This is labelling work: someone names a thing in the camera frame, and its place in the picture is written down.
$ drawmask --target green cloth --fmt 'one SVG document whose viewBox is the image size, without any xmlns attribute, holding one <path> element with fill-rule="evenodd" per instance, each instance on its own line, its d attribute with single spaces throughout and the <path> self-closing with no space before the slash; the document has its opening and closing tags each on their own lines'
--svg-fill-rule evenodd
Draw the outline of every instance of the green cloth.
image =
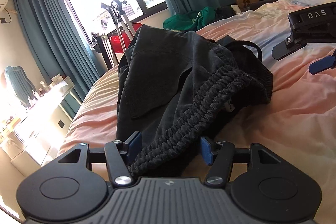
<svg viewBox="0 0 336 224">
<path fill-rule="evenodd" d="M 163 28 L 177 31 L 197 31 L 214 21 L 216 11 L 205 7 L 201 11 L 191 11 L 183 15 L 173 15 L 163 22 Z"/>
</svg>

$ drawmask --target silver screw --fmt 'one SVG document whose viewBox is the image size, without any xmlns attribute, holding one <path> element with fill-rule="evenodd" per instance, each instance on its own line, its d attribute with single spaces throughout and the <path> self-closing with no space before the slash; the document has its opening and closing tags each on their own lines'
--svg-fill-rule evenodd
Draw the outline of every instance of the silver screw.
<svg viewBox="0 0 336 224">
<path fill-rule="evenodd" d="M 115 178 L 114 182 L 119 185 L 127 185 L 132 182 L 132 179 L 128 176 L 120 176 Z"/>
<path fill-rule="evenodd" d="M 207 183 L 212 184 L 212 185 L 218 185 L 223 182 L 223 179 L 221 177 L 209 177 L 207 179 Z"/>
</svg>

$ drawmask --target red bag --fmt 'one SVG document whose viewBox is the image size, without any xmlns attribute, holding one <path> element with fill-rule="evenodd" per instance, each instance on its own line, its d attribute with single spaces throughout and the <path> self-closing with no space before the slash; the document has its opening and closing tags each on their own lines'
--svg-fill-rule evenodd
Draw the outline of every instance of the red bag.
<svg viewBox="0 0 336 224">
<path fill-rule="evenodd" d="M 134 30 L 139 29 L 141 25 L 142 25 L 141 23 L 132 23 Z M 121 36 L 123 37 L 125 47 L 127 48 L 128 45 L 131 43 L 131 41 L 129 40 L 124 30 L 121 31 Z M 121 47 L 121 43 L 120 43 L 120 39 L 119 39 L 117 31 L 114 31 L 112 33 L 112 36 L 109 37 L 109 39 L 110 39 L 111 47 L 115 53 L 124 53 L 123 48 Z"/>
</svg>

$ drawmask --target mirror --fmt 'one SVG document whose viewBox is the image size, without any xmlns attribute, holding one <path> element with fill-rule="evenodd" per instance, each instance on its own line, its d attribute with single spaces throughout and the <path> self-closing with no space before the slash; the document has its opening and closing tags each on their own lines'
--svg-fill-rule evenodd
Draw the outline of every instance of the mirror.
<svg viewBox="0 0 336 224">
<path fill-rule="evenodd" d="M 20 100 L 24 107 L 30 107 L 28 97 L 31 99 L 35 97 L 33 91 L 36 91 L 33 83 L 28 79 L 22 67 L 5 68 L 5 78 L 7 85 L 10 85 L 16 97 Z"/>
</svg>

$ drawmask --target ridged rubber surface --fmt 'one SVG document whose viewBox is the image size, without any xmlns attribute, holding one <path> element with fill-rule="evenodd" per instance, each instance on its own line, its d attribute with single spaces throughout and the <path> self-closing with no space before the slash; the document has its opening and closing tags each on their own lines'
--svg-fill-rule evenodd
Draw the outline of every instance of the ridged rubber surface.
<svg viewBox="0 0 336 224">
<path fill-rule="evenodd" d="M 142 178 L 138 185 L 118 189 L 95 215 L 77 224 L 257 224 L 225 191 L 205 187 L 198 178 Z M 28 220 L 26 224 L 37 224 Z"/>
</svg>

